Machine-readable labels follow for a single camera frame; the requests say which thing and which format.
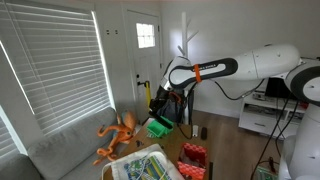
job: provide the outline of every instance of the white cabinet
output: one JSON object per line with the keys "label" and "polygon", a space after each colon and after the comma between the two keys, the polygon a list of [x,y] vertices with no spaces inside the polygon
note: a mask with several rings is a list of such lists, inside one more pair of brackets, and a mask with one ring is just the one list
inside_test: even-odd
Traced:
{"label": "white cabinet", "polygon": [[[266,100],[254,99],[253,95],[249,95],[243,100],[241,115],[239,120],[239,127],[256,131],[262,134],[271,135],[273,128],[276,125],[278,116],[284,106],[285,99],[277,99],[267,97]],[[279,122],[279,127],[276,128],[274,137],[280,133],[279,129],[283,129],[288,120],[293,115],[296,102],[290,100]],[[283,132],[284,137],[295,135],[301,119],[305,113],[305,109],[298,106],[296,113]]]}

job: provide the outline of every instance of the gray couch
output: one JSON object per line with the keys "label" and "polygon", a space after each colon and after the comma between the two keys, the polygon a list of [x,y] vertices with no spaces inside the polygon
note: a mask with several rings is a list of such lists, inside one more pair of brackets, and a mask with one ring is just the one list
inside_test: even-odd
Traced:
{"label": "gray couch", "polygon": [[[116,124],[116,113],[107,108],[78,121],[75,125],[54,134],[28,148],[28,156],[19,154],[13,159],[0,163],[1,180],[98,180],[103,163],[93,166],[97,159],[96,150],[107,147],[112,133],[105,137],[96,135],[101,125]],[[117,153],[125,145],[117,148]]]}

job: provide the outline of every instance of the door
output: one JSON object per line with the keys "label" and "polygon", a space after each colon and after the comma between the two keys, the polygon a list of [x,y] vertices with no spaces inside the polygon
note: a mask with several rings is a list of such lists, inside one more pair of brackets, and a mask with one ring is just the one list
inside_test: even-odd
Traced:
{"label": "door", "polygon": [[136,114],[140,122],[149,117],[146,88],[138,82],[150,82],[151,97],[155,97],[160,83],[160,41],[157,16],[127,11],[131,54],[136,81]]}

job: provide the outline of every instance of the toy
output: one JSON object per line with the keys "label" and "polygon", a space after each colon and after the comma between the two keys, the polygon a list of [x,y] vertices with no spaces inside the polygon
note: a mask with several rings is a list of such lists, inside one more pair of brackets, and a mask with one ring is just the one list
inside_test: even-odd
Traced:
{"label": "toy", "polygon": [[99,137],[105,136],[109,131],[116,130],[114,137],[109,144],[107,149],[99,148],[97,154],[100,156],[97,160],[93,162],[93,165],[97,165],[102,162],[104,159],[108,158],[110,161],[114,161],[117,155],[113,154],[119,142],[128,144],[131,138],[134,136],[134,128],[136,126],[137,120],[134,114],[131,111],[125,111],[122,113],[121,117],[118,115],[118,125],[109,126],[103,130],[104,126],[101,126],[98,129],[97,135]]}

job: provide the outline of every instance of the patterned box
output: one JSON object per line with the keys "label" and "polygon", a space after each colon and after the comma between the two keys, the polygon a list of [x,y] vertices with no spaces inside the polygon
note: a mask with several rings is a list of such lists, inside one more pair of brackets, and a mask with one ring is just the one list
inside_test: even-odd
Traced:
{"label": "patterned box", "polygon": [[184,143],[179,156],[178,168],[181,174],[202,180],[206,172],[207,149],[190,143]]}

